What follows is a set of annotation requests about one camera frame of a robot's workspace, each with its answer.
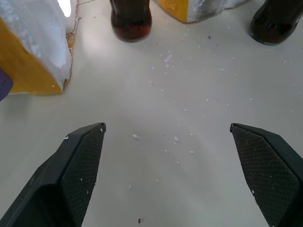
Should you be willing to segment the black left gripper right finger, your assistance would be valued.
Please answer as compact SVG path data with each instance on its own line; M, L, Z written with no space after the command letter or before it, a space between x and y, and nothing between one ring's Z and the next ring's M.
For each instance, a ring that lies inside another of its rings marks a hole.
M270 227L303 227L303 158L279 135L232 123L246 183Z

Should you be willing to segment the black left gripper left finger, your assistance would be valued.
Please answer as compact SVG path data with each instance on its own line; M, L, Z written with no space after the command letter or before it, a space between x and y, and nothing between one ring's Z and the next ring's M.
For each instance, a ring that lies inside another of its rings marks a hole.
M81 227L96 185L105 123L69 133L30 177L0 227Z

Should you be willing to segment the yellow white foam block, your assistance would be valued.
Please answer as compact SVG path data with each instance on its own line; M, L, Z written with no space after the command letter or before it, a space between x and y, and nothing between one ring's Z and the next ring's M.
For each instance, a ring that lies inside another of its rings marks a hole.
M182 23L200 22L252 0L156 0L169 15Z
M61 94L71 78L79 0L0 0L0 68L9 94Z

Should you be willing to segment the cola bottle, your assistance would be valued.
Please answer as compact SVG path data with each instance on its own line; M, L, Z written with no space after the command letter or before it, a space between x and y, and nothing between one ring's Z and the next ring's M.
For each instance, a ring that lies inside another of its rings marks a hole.
M303 0L265 0L250 23L250 36L264 45L284 42L303 16Z
M109 0L111 26L115 35L125 42L146 38L152 26L150 0Z

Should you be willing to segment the yellow white foam block top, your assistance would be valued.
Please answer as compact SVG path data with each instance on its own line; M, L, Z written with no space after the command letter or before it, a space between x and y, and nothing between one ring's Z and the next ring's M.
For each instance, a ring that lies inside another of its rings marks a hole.
M156 0L169 15L182 23L200 22L252 0Z

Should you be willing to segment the purple tape patch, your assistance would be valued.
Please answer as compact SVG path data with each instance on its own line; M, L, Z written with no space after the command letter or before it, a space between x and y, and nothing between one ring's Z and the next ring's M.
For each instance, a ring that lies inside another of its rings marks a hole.
M0 101L2 101L10 93L12 87L13 87L13 81L0 68Z

